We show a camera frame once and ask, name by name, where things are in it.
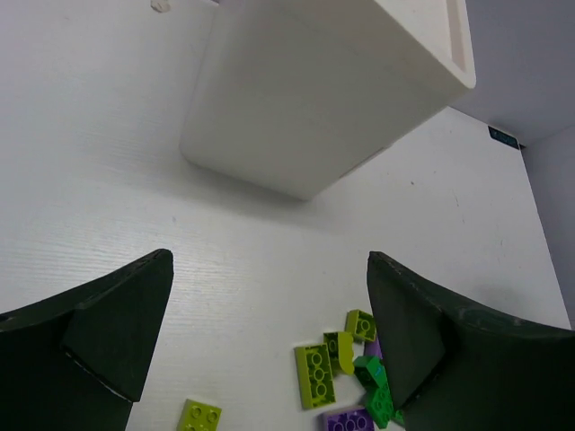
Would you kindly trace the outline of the purple 2x3 lego brick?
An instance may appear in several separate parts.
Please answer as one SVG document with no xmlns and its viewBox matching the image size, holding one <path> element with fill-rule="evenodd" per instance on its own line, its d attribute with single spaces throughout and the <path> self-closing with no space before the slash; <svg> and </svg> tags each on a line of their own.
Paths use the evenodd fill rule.
<svg viewBox="0 0 575 431">
<path fill-rule="evenodd" d="M 324 431 L 374 431 L 375 424 L 367 409 L 349 406 L 327 411 L 322 414 Z"/>
</svg>

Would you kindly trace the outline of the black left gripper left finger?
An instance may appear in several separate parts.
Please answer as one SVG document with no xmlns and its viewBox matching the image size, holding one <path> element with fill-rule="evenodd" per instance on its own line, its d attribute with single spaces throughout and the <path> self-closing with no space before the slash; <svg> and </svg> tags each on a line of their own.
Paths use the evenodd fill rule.
<svg viewBox="0 0 575 431">
<path fill-rule="evenodd" d="M 140 402 L 173 285 L 173 254 L 1 315 L 3 430 L 123 430 Z"/>
</svg>

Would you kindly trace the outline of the purple 2x2 lego brick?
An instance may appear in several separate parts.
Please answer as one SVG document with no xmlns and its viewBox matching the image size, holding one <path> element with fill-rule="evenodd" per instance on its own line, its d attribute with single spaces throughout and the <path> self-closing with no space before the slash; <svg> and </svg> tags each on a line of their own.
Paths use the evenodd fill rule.
<svg viewBox="0 0 575 431">
<path fill-rule="evenodd" d="M 379 344 L 378 337 L 375 337 L 373 341 L 367 341 L 364 345 L 364 355 L 365 356 L 376 356 L 379 360 L 383 359 L 382 350 Z"/>
</svg>

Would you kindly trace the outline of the lime curved lego brick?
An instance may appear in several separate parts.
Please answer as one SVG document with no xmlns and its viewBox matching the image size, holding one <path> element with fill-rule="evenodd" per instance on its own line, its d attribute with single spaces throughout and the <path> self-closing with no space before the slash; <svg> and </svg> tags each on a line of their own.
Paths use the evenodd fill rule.
<svg viewBox="0 0 575 431">
<path fill-rule="evenodd" d="M 352 335 L 347 331 L 324 332 L 323 342 L 328 348 L 332 371 L 335 374 L 354 374 Z"/>
</svg>

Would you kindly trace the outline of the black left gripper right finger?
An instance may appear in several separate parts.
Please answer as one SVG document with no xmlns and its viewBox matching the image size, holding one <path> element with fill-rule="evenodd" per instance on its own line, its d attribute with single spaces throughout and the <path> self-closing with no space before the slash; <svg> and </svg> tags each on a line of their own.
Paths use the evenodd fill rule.
<svg viewBox="0 0 575 431">
<path fill-rule="evenodd" d="M 573 429 L 572 330 L 495 310 L 380 251 L 367 290 L 407 429 Z"/>
</svg>

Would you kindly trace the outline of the lime 2x3 lego brick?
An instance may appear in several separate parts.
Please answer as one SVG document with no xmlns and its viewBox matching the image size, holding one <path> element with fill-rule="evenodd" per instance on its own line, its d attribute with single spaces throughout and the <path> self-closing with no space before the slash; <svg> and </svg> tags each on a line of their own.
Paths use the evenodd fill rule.
<svg viewBox="0 0 575 431">
<path fill-rule="evenodd" d="M 326 343 L 295 348 L 297 379 L 303 409 L 318 409 L 336 401 Z"/>
</svg>

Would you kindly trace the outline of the small green lego brick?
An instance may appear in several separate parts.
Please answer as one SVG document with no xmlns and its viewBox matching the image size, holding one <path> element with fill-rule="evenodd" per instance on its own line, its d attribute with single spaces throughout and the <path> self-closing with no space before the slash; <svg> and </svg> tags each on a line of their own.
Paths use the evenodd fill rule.
<svg viewBox="0 0 575 431">
<path fill-rule="evenodd" d="M 354 375 L 366 390 L 384 388 L 387 384 L 385 368 L 378 356 L 358 356 L 353 365 Z"/>
</svg>

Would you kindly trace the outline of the lime 2x2 lego brick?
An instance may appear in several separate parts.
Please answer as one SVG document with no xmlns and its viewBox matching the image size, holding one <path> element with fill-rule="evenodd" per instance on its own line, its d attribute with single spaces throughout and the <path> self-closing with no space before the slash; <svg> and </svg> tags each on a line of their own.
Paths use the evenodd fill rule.
<svg viewBox="0 0 575 431">
<path fill-rule="evenodd" d="M 177 431 L 216 431 L 222 409 L 187 399 L 176 427 Z"/>
</svg>

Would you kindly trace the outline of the lime 2x2 lego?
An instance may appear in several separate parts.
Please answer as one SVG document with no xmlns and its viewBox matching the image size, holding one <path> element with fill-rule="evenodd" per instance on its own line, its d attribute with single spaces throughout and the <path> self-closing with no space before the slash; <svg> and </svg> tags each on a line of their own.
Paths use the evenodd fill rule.
<svg viewBox="0 0 575 431">
<path fill-rule="evenodd" d="M 345 330 L 357 342 L 374 342 L 376 340 L 376 323 L 374 317 L 359 309 L 348 311 Z"/>
</svg>

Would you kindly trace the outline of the blue label sticker right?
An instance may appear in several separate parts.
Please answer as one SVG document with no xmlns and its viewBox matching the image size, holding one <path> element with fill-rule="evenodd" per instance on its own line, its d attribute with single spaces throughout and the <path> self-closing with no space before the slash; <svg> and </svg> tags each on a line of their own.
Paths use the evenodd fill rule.
<svg viewBox="0 0 575 431">
<path fill-rule="evenodd" d="M 503 132 L 497 128 L 491 127 L 491 126 L 488 126 L 488 132 L 489 132 L 490 137 L 493 140 L 496 140 L 496 141 L 498 141 L 504 145 L 515 148 L 517 150 L 521 149 L 520 143 L 518 142 L 518 140 L 514 136 L 509 135 L 509 134 L 507 134 L 507 133 L 505 133 L 505 132 Z"/>
</svg>

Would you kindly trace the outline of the white drawer cabinet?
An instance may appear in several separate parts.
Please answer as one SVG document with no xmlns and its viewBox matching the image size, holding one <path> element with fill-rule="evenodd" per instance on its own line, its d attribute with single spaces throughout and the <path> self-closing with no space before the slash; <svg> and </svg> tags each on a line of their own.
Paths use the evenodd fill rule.
<svg viewBox="0 0 575 431">
<path fill-rule="evenodd" d="M 308 200 L 475 84 L 463 1 L 221 1 L 180 149 Z"/>
</svg>

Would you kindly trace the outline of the green 2x2 lego brick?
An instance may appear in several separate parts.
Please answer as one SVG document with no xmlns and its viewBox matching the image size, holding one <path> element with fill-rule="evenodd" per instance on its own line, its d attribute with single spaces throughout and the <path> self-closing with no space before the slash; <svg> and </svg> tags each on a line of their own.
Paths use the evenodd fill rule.
<svg viewBox="0 0 575 431">
<path fill-rule="evenodd" d="M 395 412 L 388 384 L 368 389 L 364 406 L 375 425 L 379 429 L 386 429 Z"/>
</svg>

